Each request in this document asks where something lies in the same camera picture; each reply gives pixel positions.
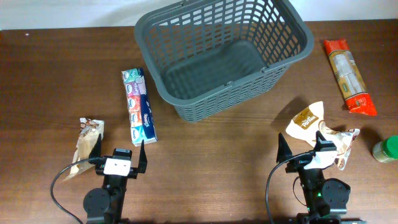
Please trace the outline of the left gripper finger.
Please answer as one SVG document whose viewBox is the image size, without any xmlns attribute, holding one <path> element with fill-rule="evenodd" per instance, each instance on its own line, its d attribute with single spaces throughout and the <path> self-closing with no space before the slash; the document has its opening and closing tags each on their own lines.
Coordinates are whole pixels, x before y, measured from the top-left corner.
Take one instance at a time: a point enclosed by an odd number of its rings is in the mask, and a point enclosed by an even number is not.
<svg viewBox="0 0 398 224">
<path fill-rule="evenodd" d="M 144 145 L 145 145 L 144 140 L 142 140 L 140 154 L 139 154 L 139 162 L 137 167 L 138 173 L 145 173 L 147 168 L 147 156 L 144 149 Z"/>
<path fill-rule="evenodd" d="M 96 143 L 90 152 L 89 155 L 90 159 L 101 156 L 101 142 L 102 142 L 102 134 L 99 134 Z"/>
</svg>

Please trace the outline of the brown clear snack bag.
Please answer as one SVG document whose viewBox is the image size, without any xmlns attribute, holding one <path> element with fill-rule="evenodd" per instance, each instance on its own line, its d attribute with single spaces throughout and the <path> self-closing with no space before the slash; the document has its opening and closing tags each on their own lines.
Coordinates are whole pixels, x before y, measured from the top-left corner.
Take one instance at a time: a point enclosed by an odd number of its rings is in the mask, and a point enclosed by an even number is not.
<svg viewBox="0 0 398 224">
<path fill-rule="evenodd" d="M 76 151 L 73 156 L 72 162 L 78 162 L 84 159 L 88 159 L 90 153 L 94 149 L 94 146 L 101 136 L 103 139 L 104 134 L 104 121 L 89 118 L 80 118 L 80 133 L 76 144 Z M 92 168 L 93 165 L 89 162 L 77 164 L 70 168 L 69 175 L 64 178 L 63 181 L 72 179 L 78 174 Z"/>
</svg>

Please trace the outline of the green lid spice jar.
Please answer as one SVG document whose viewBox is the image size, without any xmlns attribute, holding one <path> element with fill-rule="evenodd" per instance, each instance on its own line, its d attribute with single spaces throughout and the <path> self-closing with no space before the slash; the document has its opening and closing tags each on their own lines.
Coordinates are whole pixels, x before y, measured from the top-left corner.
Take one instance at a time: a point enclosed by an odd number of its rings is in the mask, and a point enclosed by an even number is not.
<svg viewBox="0 0 398 224">
<path fill-rule="evenodd" d="M 372 149 L 375 160 L 381 163 L 389 163 L 397 160 L 397 136 L 391 136 L 378 142 Z"/>
</svg>

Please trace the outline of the red spaghetti package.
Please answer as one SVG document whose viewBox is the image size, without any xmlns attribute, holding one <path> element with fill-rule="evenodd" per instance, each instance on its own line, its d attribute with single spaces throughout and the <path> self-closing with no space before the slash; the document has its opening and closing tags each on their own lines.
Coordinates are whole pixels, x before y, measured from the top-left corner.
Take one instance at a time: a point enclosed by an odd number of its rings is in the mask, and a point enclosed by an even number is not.
<svg viewBox="0 0 398 224">
<path fill-rule="evenodd" d="M 377 116 L 376 107 L 368 93 L 346 39 L 324 40 L 323 45 L 348 111 Z"/>
</svg>

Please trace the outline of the grey plastic shopping basket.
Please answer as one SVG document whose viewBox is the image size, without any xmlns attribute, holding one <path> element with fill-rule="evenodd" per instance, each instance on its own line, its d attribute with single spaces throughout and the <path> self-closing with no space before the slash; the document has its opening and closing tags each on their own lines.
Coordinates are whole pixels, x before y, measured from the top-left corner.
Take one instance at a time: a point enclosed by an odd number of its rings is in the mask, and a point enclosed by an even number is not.
<svg viewBox="0 0 398 224">
<path fill-rule="evenodd" d="M 134 37 L 159 95 L 189 122 L 271 90 L 314 47 L 288 0 L 179 1 L 144 14 Z"/>
</svg>

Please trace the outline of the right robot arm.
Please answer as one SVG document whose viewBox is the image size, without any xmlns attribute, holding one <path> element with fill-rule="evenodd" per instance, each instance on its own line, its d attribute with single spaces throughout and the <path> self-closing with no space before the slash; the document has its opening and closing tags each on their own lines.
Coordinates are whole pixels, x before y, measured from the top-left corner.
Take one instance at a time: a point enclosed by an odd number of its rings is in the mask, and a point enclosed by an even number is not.
<svg viewBox="0 0 398 224">
<path fill-rule="evenodd" d="M 351 187 L 336 178 L 326 179 L 323 170 L 333 165 L 337 149 L 317 131 L 315 146 L 293 155 L 285 138 L 278 135 L 276 168 L 286 165 L 286 173 L 297 173 L 305 198 L 306 213 L 298 213 L 296 223 L 364 223 L 358 218 L 343 218 L 347 213 Z"/>
</svg>

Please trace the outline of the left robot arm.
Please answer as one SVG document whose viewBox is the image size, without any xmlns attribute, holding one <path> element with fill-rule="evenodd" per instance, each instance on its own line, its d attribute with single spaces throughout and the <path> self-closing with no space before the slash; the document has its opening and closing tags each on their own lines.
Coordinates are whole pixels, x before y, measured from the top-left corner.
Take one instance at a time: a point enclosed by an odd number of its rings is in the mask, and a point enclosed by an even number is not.
<svg viewBox="0 0 398 224">
<path fill-rule="evenodd" d="M 102 137 L 99 136 L 89 154 L 89 163 L 95 172 L 104 177 L 100 188 L 90 190 L 84 197 L 83 208 L 88 223 L 120 224 L 129 223 L 122 217 L 127 181 L 136 179 L 146 172 L 147 157 L 144 143 L 141 143 L 138 166 L 131 165 L 132 151 L 116 148 L 112 156 L 101 156 Z"/>
</svg>

